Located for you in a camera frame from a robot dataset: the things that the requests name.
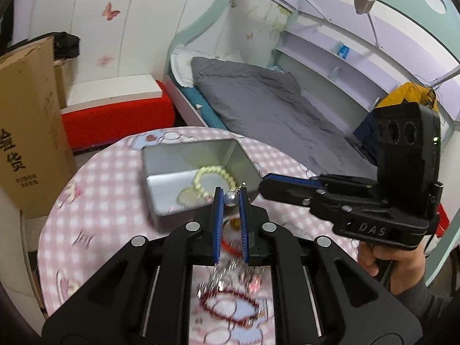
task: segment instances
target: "yellow bag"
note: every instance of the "yellow bag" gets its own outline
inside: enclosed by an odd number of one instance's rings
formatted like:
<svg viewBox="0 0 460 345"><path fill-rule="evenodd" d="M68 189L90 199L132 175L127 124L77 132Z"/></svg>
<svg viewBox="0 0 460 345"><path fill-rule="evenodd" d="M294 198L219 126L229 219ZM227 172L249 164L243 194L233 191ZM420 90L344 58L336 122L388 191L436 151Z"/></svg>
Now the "yellow bag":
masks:
<svg viewBox="0 0 460 345"><path fill-rule="evenodd" d="M407 100L407 102L418 102L419 104L425 105L436 112L438 111L436 92L431 88L423 87L411 82L407 82L395 89L392 93L380 101L376 108L397 105L404 102L404 100Z"/></svg>

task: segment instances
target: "black bag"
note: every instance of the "black bag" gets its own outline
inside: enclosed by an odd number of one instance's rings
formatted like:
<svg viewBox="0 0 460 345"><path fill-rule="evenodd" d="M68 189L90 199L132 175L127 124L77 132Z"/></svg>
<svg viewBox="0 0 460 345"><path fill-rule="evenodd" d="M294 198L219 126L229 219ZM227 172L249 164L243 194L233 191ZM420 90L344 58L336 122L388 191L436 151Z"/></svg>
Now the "black bag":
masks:
<svg viewBox="0 0 460 345"><path fill-rule="evenodd" d="M23 40L9 47L7 52L11 52L12 50L22 47L23 45L33 43L34 41L41 40L49 36L54 37L55 60L76 58L80 54L80 38L67 32L50 32L31 40Z"/></svg>

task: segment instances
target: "gray mattress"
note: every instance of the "gray mattress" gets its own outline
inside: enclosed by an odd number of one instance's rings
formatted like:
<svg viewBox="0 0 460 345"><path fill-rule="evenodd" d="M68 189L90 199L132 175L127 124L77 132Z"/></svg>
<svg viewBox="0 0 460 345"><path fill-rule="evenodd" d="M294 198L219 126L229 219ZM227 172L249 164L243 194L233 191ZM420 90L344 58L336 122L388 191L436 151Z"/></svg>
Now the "gray mattress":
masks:
<svg viewBox="0 0 460 345"><path fill-rule="evenodd" d="M192 70L230 131L281 150L315 174L376 178L377 168L300 94L292 75L202 57L192 59Z"/></svg>

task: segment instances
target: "metal box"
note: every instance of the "metal box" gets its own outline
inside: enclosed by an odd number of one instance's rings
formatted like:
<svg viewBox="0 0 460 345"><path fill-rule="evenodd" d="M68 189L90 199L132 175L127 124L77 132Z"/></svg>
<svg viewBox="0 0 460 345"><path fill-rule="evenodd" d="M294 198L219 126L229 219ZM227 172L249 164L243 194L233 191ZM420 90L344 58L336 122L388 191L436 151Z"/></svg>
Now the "metal box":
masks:
<svg viewBox="0 0 460 345"><path fill-rule="evenodd" d="M185 207L177 201L179 193L192 185L195 173L203 166L221 166L234 177L237 185L245 182L250 201L258 195L261 177L235 139L145 147L142 161L150 218L159 232L170 232L192 220L197 209L207 206ZM215 187L228 190L228 185L218 175L203 177L202 185L210 193L214 193ZM238 206L226 206L224 215L233 214L238 214Z"/></svg>

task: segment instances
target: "tablecloth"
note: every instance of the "tablecloth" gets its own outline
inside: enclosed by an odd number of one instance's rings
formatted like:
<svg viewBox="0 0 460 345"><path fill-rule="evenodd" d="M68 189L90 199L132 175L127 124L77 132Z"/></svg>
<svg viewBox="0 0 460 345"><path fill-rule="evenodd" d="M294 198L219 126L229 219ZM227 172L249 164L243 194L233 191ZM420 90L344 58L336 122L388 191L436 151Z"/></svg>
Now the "tablecloth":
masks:
<svg viewBox="0 0 460 345"><path fill-rule="evenodd" d="M229 131L179 127L162 132L164 134L158 139L161 144L236 138L262 176L267 173L302 178L314 175L275 148ZM137 138L126 137L94 155L68 183L50 212L38 249L41 289L50 315L132 237L145 235L155 239L165 236L149 221L140 179L141 152L132 148ZM327 235L356 258L357 242L333 234L332 225L312 216L308 209L270 202L260 196L254 205L264 207L272 222L288 228L295 236L314 239ZM208 274L206 267L195 266L192 289L207 280ZM252 328L235 328L235 325L211 318L192 294L190 344L226 344L235 340L240 344L274 345L269 270L255 297L261 307L266 308L266 315Z"/></svg>

